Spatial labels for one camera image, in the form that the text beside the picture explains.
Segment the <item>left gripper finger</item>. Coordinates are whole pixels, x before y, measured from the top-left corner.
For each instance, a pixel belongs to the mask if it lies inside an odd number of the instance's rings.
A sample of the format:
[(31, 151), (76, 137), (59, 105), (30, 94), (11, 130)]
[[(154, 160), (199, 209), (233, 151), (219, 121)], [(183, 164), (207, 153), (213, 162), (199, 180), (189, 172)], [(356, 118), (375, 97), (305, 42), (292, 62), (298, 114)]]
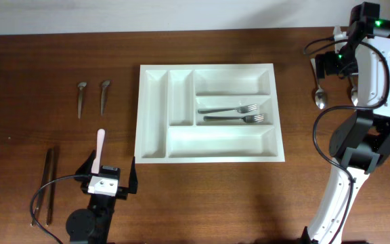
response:
[(131, 162), (131, 171), (129, 174), (129, 194), (136, 194), (137, 188), (138, 188), (138, 179), (137, 179), (137, 172), (135, 168), (135, 157), (133, 157)]
[(75, 171), (76, 181), (83, 181), (81, 175), (90, 175), (93, 161), (96, 157), (96, 150), (93, 150), (87, 160)]

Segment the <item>metal fork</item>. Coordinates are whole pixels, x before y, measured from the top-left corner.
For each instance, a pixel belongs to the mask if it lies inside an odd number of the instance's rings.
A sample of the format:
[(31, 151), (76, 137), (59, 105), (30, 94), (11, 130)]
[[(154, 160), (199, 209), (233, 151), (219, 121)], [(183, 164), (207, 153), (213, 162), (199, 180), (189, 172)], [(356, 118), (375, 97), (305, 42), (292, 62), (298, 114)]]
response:
[(249, 104), (246, 106), (238, 106), (233, 108), (199, 108), (198, 113), (199, 114), (210, 114), (210, 113), (220, 113), (220, 112), (227, 112), (227, 111), (235, 111), (240, 114), (246, 114), (252, 111), (255, 111), (258, 109), (257, 104)]
[(206, 122), (213, 121), (243, 121), (245, 123), (258, 123), (265, 120), (265, 115), (246, 115), (243, 117), (213, 117), (213, 116), (204, 116), (203, 120)]

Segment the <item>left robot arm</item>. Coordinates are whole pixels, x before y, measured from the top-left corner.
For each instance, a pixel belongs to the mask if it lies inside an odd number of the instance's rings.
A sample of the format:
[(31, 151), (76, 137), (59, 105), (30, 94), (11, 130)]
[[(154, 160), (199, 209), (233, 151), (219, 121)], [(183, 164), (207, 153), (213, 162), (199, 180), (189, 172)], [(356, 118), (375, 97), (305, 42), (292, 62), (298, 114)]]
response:
[(117, 200), (126, 200), (137, 192), (138, 180), (135, 159), (131, 162), (128, 187), (119, 186), (121, 170), (103, 165), (97, 174), (93, 173), (93, 150), (88, 159), (75, 171), (81, 190), (90, 196), (85, 209), (72, 212), (66, 221), (66, 232), (71, 243), (106, 243)]

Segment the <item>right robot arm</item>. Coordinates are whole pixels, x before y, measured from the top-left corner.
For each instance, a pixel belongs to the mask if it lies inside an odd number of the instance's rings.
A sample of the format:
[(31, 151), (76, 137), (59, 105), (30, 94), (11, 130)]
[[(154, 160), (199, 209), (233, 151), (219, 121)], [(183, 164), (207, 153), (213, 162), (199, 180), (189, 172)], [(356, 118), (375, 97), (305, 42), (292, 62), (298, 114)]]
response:
[(341, 243), (351, 206), (374, 170), (390, 155), (390, 20), (380, 17), (380, 5), (363, 2), (351, 10), (346, 31), (339, 27), (325, 39), (326, 46), (309, 53), (314, 76), (358, 78), (357, 104), (333, 106), (352, 110), (351, 116), (332, 133), (330, 177), (318, 211), (303, 229), (299, 243)]

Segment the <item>pink plastic knife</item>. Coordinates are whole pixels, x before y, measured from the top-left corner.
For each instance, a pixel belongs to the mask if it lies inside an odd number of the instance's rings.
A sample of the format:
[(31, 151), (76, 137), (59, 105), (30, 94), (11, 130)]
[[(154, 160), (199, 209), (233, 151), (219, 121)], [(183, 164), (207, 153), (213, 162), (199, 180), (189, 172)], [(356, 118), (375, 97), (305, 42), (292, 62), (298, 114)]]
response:
[(104, 129), (98, 129), (97, 140), (96, 140), (96, 156), (91, 166), (91, 172), (93, 174), (99, 174), (100, 172), (101, 155), (102, 155), (105, 135), (106, 135), (106, 131)]

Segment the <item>small metal spoon left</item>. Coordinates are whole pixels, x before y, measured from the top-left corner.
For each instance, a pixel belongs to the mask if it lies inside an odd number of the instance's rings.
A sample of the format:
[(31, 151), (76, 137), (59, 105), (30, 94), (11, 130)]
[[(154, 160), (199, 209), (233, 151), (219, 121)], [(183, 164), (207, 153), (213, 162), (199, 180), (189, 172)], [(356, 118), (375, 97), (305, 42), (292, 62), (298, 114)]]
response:
[(77, 87), (78, 87), (78, 102), (77, 102), (77, 117), (78, 119), (81, 118), (82, 114), (82, 107), (83, 107), (83, 90), (87, 86), (86, 82), (80, 82)]

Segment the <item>small metal spoon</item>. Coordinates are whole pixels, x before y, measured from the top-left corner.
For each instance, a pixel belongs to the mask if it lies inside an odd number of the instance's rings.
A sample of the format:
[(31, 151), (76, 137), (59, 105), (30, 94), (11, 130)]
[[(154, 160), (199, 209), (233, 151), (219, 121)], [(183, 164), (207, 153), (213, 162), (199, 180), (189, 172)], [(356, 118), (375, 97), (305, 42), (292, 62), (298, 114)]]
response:
[(106, 99), (107, 99), (107, 90), (108, 87), (110, 86), (111, 80), (105, 80), (102, 82), (101, 87), (102, 87), (102, 93), (101, 93), (101, 102), (100, 102), (100, 114), (104, 114), (104, 109), (106, 105)]
[(78, 119), (81, 118), (82, 114), (82, 107), (83, 107), (83, 90), (87, 86), (86, 82), (80, 82), (77, 87), (78, 87), (78, 102), (77, 102), (77, 117)]

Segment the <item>small metal spoon right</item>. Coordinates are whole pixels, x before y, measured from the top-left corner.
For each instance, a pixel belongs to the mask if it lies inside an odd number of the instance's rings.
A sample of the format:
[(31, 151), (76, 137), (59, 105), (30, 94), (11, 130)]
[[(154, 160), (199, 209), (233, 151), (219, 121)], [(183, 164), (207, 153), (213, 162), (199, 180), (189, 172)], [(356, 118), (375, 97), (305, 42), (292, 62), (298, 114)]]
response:
[(111, 80), (105, 80), (102, 82), (101, 87), (102, 87), (102, 93), (101, 93), (101, 102), (100, 102), (100, 114), (104, 114), (104, 109), (106, 105), (106, 99), (107, 99), (107, 90), (108, 87), (110, 86)]

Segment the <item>white plastic cutlery tray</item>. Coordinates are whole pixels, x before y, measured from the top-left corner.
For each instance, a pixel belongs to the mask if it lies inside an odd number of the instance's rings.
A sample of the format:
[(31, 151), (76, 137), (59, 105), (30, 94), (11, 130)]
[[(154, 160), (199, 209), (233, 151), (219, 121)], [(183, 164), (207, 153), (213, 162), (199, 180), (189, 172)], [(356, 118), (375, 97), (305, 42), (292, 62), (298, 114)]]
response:
[(284, 160), (273, 64), (140, 67), (136, 163)]

